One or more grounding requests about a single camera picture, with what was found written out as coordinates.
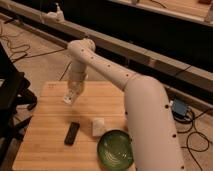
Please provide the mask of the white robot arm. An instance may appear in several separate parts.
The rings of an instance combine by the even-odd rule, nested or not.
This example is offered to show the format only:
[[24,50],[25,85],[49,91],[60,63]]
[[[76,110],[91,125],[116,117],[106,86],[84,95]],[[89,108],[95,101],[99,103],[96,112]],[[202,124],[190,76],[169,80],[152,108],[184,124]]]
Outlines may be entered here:
[[65,99],[74,103],[91,67],[124,92],[124,108],[137,171],[186,171],[175,122],[164,86],[95,53],[90,39],[68,44],[72,56]]

